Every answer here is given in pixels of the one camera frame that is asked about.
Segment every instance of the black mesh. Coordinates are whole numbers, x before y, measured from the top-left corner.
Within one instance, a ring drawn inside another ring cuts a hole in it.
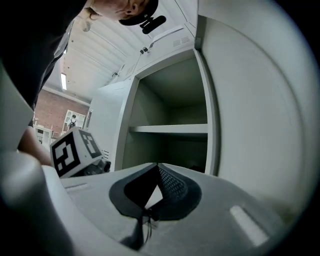
[[[162,168],[159,168],[159,172],[161,179],[158,186],[165,202],[174,203],[186,195],[188,188],[184,182],[172,176]]]
[[[144,208],[156,186],[163,199],[148,211]],[[201,189],[192,179],[163,164],[153,164],[111,187],[109,196],[117,210],[124,216],[140,220],[151,216],[155,220],[179,220],[186,217],[201,200]]]

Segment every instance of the ceiling light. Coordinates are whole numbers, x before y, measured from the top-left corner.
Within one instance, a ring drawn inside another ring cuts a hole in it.
[[[67,89],[67,76],[64,73],[61,73],[61,83],[62,83],[62,89]]]

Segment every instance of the man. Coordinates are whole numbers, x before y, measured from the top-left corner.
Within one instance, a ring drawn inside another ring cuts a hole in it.
[[[0,57],[20,94],[35,109],[41,88],[67,46],[71,23],[83,8],[88,8],[93,20],[104,16],[130,21],[150,17],[157,6],[158,0],[9,0],[1,3]],[[18,149],[42,165],[52,164],[32,122]]]

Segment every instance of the red brick wall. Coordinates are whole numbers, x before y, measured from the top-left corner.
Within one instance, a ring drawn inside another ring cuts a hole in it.
[[[89,107],[46,90],[41,90],[35,107],[35,120],[33,123],[36,122],[37,125],[44,126],[60,134],[68,110],[86,116]]]

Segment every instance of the ceiling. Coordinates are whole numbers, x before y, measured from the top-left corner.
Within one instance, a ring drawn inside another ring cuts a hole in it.
[[[122,26],[104,17],[93,21],[90,31],[84,32],[84,15],[81,12],[75,18],[67,53],[58,61],[44,89],[88,105],[95,90],[107,85],[126,58],[148,47],[154,36],[182,24],[195,35],[197,0],[159,0],[154,17],[164,15],[167,21],[149,35],[137,25]],[[66,74],[66,91],[60,73]]]

